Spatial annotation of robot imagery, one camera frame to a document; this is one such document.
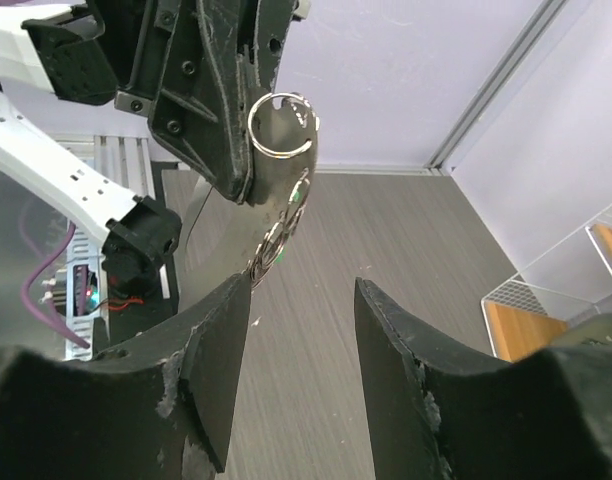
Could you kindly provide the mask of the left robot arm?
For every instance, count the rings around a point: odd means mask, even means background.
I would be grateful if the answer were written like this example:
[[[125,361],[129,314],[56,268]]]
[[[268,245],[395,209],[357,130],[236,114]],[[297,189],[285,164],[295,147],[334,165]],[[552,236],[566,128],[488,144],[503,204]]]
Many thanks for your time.
[[[199,204],[180,218],[96,172],[21,113],[2,84],[140,116],[158,145],[239,210],[187,296],[240,272],[260,282],[290,233],[296,160],[280,141],[296,118],[275,106],[274,84],[297,9],[295,1],[0,6],[0,171],[99,245],[118,293],[144,293],[186,245]]]

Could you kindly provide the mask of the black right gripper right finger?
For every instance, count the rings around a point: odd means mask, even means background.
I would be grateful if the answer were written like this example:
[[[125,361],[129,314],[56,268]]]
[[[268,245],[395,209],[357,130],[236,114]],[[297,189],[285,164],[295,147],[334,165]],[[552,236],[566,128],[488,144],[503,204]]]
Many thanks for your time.
[[[379,479],[612,479],[612,347],[510,363],[357,279],[355,332]]]

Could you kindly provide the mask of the key with green tag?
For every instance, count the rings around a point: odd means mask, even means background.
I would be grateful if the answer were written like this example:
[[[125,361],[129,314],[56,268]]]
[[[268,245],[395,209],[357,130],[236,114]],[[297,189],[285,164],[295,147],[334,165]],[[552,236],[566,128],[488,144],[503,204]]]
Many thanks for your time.
[[[280,236],[280,246],[275,254],[274,262],[276,262],[281,256],[285,244],[297,229],[298,223],[306,209],[310,186],[311,181],[308,178],[308,173],[305,172],[295,183],[293,190],[291,191],[288,200],[287,212],[283,222],[283,230]]]

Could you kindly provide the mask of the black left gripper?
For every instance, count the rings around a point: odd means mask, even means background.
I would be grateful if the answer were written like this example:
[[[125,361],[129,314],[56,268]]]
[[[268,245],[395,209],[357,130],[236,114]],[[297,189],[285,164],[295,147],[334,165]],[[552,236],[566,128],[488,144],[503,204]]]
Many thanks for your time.
[[[273,90],[288,1],[87,1],[94,21],[86,99],[152,102],[156,142],[242,203],[252,182],[250,106]]]

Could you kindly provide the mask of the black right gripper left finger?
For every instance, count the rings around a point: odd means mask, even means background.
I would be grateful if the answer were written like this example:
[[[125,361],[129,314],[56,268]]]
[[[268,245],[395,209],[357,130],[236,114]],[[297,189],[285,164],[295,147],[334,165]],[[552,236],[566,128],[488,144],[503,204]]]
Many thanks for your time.
[[[0,479],[212,479],[226,466],[251,281],[87,361],[0,347]]]

